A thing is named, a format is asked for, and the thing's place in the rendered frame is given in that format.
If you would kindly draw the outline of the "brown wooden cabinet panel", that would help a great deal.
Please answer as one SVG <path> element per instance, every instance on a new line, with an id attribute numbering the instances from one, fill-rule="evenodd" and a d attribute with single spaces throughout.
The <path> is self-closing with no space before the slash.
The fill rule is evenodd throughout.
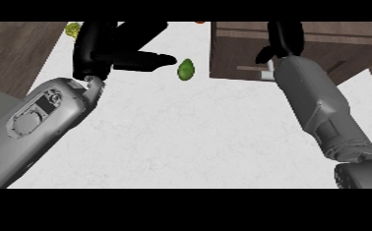
<path id="1" fill-rule="evenodd" d="M 24 98 L 66 22 L 0 22 L 0 92 Z"/>

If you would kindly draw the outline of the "brown wooden drawer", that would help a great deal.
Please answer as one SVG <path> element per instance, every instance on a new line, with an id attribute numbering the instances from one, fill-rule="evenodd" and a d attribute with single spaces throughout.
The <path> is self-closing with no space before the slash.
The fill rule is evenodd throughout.
<path id="1" fill-rule="evenodd" d="M 372 70 L 372 22 L 303 22 L 301 56 L 316 61 L 337 85 Z M 255 56 L 269 45 L 266 22 L 211 22 L 210 77 L 260 81 L 266 64 Z"/>

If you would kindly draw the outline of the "yellow-green round vegetable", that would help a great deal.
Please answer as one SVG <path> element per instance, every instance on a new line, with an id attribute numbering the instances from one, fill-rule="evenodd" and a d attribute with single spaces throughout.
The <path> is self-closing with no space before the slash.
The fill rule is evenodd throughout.
<path id="1" fill-rule="evenodd" d="M 80 29 L 81 29 L 80 23 L 71 23 L 65 26 L 65 34 L 72 38 L 77 38 Z"/>

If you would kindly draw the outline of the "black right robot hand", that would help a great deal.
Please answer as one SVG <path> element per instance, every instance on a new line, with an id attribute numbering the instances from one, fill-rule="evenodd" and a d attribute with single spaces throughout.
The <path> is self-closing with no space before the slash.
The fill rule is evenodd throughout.
<path id="1" fill-rule="evenodd" d="M 264 64 L 273 57 L 300 56 L 304 51 L 304 29 L 301 22 L 269 22 L 269 45 L 255 56 L 255 63 Z"/>

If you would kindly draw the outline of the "green avocado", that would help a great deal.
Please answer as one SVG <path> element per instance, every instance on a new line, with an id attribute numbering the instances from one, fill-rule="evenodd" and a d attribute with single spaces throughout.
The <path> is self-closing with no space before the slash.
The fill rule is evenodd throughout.
<path id="1" fill-rule="evenodd" d="M 195 75 L 195 66 L 190 59 L 185 59 L 177 68 L 177 76 L 182 81 L 189 81 Z"/>

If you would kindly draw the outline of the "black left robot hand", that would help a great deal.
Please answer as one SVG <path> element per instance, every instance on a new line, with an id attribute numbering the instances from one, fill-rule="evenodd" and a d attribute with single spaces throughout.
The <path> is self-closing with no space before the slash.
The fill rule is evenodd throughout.
<path id="1" fill-rule="evenodd" d="M 111 70 L 152 72 L 174 65 L 171 55 L 140 51 L 167 29 L 159 22 L 86 22 L 81 26 L 72 50 L 72 78 L 89 76 L 108 79 Z"/>

